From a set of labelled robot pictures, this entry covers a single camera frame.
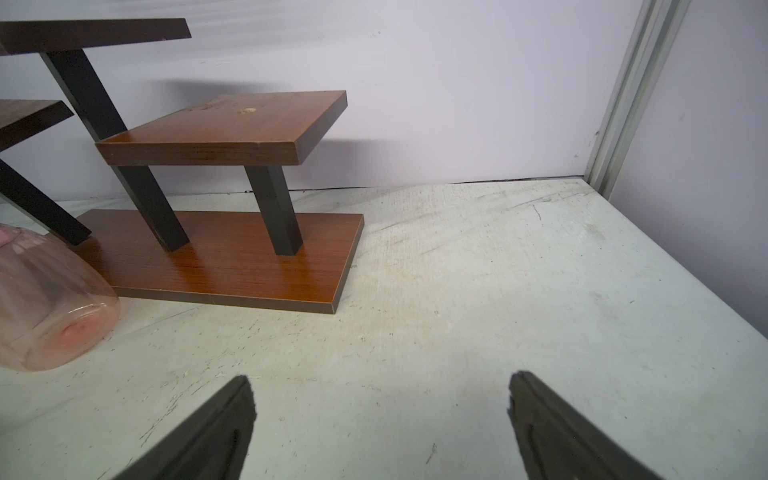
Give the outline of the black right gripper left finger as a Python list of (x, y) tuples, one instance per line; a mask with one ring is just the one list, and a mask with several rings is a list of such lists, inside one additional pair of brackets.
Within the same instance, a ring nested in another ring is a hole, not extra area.
[(248, 378), (232, 378), (119, 479), (238, 479), (257, 419)]

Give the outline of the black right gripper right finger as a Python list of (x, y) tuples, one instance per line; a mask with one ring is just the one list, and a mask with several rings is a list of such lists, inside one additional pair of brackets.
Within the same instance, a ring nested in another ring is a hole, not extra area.
[(508, 415), (530, 479), (658, 479), (530, 371), (509, 383)]

